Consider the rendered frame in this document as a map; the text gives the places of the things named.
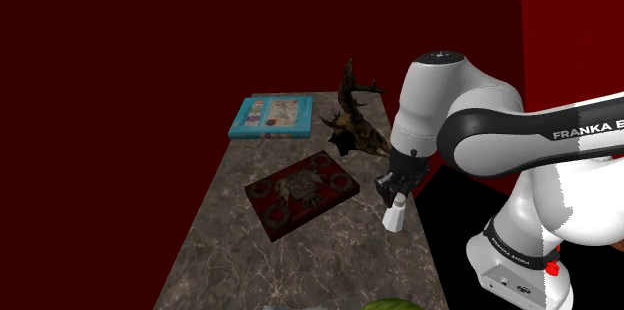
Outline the white tapered shaker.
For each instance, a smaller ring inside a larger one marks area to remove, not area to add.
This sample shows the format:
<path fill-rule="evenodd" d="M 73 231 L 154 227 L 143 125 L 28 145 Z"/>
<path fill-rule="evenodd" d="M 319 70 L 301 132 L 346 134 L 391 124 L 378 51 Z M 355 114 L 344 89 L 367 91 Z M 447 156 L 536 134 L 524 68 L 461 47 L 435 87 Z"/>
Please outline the white tapered shaker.
<path fill-rule="evenodd" d="M 396 233 L 402 230 L 407 197 L 398 193 L 390 208 L 386 210 L 382 219 L 382 225 L 387 231 Z"/>

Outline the brown antlered skull figure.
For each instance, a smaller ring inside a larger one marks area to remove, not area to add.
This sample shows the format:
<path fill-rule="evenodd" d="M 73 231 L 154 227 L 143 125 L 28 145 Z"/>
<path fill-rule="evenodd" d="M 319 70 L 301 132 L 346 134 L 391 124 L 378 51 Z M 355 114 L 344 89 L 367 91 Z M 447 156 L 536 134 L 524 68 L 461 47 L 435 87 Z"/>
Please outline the brown antlered skull figure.
<path fill-rule="evenodd" d="M 346 156 L 350 151 L 362 151 L 373 156 L 388 157 L 391 144 L 359 111 L 366 103 L 359 103 L 353 96 L 354 92 L 385 94 L 386 90 L 379 88 L 376 80 L 370 85 L 358 84 L 352 62 L 353 58 L 350 58 L 345 65 L 337 94 L 343 113 L 338 112 L 332 119 L 320 116 L 321 121 L 333 130 L 328 141 L 336 146 L 341 156 Z"/>

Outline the dark red ornate book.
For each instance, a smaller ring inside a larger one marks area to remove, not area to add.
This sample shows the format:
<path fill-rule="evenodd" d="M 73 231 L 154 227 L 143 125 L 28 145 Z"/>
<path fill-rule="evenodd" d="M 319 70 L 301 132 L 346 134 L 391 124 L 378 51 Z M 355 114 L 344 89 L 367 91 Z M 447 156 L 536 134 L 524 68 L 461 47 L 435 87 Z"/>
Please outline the dark red ornate book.
<path fill-rule="evenodd" d="M 359 192 L 359 183 L 324 150 L 245 187 L 272 242 Z"/>

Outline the green round object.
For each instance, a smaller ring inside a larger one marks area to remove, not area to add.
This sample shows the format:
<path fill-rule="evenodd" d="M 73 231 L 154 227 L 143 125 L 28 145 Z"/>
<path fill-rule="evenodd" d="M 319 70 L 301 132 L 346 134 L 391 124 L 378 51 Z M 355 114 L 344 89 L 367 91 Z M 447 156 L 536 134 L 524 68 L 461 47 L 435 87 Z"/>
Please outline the green round object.
<path fill-rule="evenodd" d="M 399 298 L 383 298 L 372 301 L 361 310 L 424 310 L 420 305 Z"/>

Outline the blue illustrated book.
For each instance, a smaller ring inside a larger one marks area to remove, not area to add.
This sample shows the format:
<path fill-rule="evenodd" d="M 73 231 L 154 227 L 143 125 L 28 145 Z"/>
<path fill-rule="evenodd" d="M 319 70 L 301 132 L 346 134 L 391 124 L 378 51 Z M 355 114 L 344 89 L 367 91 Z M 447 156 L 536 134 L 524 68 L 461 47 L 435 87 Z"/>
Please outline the blue illustrated book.
<path fill-rule="evenodd" d="M 312 96 L 245 98 L 228 132 L 229 139 L 309 139 Z"/>

